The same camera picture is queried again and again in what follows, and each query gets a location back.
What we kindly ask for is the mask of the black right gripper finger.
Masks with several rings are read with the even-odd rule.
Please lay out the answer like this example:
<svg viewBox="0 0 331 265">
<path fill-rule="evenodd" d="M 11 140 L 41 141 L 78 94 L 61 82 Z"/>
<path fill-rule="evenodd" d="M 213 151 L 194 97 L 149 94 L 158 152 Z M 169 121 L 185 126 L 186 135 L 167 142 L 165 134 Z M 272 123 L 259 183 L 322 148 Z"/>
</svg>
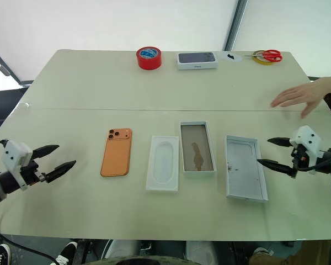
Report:
<svg viewBox="0 0 331 265">
<path fill-rule="evenodd" d="M 283 147 L 291 147 L 290 139 L 288 137 L 273 137 L 267 140 L 272 144 L 283 146 Z"/>
<path fill-rule="evenodd" d="M 267 167 L 273 171 L 284 173 L 291 178 L 296 177 L 296 169 L 289 167 L 287 165 L 282 165 L 278 163 L 277 161 L 269 160 L 269 159 L 257 159 L 257 161 L 263 165 L 264 167 Z"/>
</svg>

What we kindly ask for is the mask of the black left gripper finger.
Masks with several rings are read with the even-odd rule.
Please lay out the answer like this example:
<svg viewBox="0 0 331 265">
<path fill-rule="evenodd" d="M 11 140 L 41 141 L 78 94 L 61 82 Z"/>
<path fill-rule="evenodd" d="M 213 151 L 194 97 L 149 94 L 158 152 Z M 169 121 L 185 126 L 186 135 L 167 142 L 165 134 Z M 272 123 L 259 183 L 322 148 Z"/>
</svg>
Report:
<svg viewBox="0 0 331 265">
<path fill-rule="evenodd" d="M 59 148 L 59 145 L 45 145 L 43 147 L 34 149 L 31 159 L 34 160 L 37 158 L 45 157 L 45 156 L 49 155 L 50 153 L 52 153 L 53 151 L 55 151 L 57 148 Z"/>
<path fill-rule="evenodd" d="M 61 176 L 63 176 L 65 173 L 67 173 L 76 163 L 76 160 L 69 161 L 66 163 L 63 163 L 59 166 L 57 166 L 53 171 L 50 173 L 45 174 L 45 181 L 47 183 L 50 183 Z"/>
</svg>

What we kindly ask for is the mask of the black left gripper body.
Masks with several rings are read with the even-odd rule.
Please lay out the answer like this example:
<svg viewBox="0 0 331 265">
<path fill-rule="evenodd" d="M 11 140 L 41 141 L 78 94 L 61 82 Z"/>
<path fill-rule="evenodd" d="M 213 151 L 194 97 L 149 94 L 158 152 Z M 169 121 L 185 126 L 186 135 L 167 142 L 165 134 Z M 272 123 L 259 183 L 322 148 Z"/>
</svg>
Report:
<svg viewBox="0 0 331 265">
<path fill-rule="evenodd" d="M 38 167 L 39 165 L 34 160 L 31 160 L 27 166 L 20 169 L 20 174 L 26 185 L 31 186 L 35 183 L 46 181 L 45 173 L 41 173 Z"/>
</svg>

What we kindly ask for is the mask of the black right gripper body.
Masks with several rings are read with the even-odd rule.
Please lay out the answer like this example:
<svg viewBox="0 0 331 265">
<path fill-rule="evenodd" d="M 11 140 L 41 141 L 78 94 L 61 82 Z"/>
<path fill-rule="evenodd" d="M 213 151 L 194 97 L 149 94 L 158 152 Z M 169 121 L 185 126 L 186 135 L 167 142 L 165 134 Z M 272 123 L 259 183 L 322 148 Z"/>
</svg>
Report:
<svg viewBox="0 0 331 265">
<path fill-rule="evenodd" d="M 309 167 L 307 149 L 302 144 L 298 144 L 291 152 L 291 157 L 293 163 L 291 178 L 295 178 L 298 172 L 305 172 Z"/>
</svg>

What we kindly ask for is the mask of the person's bare hand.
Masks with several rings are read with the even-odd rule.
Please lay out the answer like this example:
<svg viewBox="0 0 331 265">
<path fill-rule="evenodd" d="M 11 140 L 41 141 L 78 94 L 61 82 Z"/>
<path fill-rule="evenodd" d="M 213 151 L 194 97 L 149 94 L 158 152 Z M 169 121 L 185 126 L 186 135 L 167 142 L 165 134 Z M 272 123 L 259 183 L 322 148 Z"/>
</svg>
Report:
<svg viewBox="0 0 331 265">
<path fill-rule="evenodd" d="M 313 111 L 325 95 L 329 93 L 329 83 L 329 79 L 324 77 L 310 83 L 286 89 L 275 97 L 271 102 L 271 107 L 289 107 L 305 103 L 306 106 L 301 112 L 301 118 L 303 119 Z"/>
</svg>

